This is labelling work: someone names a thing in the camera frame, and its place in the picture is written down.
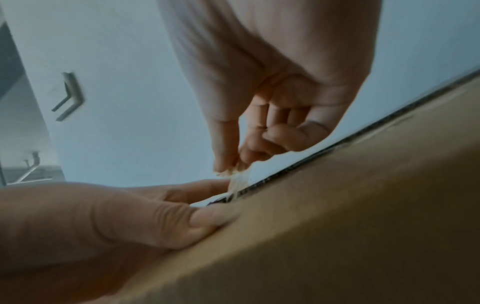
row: brown cardboard box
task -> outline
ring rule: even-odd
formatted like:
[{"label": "brown cardboard box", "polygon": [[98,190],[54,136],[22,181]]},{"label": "brown cardboard box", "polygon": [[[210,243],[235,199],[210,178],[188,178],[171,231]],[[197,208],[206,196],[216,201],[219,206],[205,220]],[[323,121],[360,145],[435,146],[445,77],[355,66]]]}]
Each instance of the brown cardboard box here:
[{"label": "brown cardboard box", "polygon": [[233,202],[121,303],[480,302],[480,79]]}]

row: metal handle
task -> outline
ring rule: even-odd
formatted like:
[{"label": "metal handle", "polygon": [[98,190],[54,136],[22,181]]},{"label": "metal handle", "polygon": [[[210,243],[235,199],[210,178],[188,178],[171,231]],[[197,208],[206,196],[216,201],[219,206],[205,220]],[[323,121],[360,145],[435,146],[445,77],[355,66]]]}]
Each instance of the metal handle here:
[{"label": "metal handle", "polygon": [[62,73],[61,75],[63,76],[63,82],[65,83],[66,97],[52,109],[52,112],[58,110],[70,98],[73,100],[73,104],[66,109],[65,112],[61,113],[60,116],[57,117],[56,121],[63,121],[79,106],[81,106],[82,103],[84,103],[84,96],[80,90],[80,86],[75,75],[73,73]]}]

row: hand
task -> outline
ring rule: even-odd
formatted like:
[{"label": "hand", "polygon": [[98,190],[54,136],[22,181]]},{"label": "hand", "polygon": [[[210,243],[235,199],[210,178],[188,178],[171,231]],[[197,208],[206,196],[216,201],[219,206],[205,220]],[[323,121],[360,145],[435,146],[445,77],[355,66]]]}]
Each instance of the hand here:
[{"label": "hand", "polygon": [[232,221],[228,205],[189,207],[226,192],[228,183],[2,189],[2,301],[78,303],[115,293],[167,250],[190,246]]},{"label": "hand", "polygon": [[217,172],[320,142],[370,72],[381,0],[157,1]]}]

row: white surface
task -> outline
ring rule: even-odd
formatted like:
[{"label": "white surface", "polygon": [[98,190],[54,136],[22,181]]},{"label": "white surface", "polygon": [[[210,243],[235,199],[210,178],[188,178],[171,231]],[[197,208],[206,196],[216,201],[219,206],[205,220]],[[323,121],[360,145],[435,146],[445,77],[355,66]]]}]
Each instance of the white surface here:
[{"label": "white surface", "polygon": [[27,168],[37,151],[42,166],[59,166],[59,160],[26,76],[0,99],[0,160],[4,170]]},{"label": "white surface", "polygon": [[[115,186],[213,177],[205,123],[153,0],[0,0],[65,177]],[[385,0],[372,75],[330,138],[256,165],[257,181],[480,66],[478,0]],[[86,103],[50,109],[61,72]]]}]

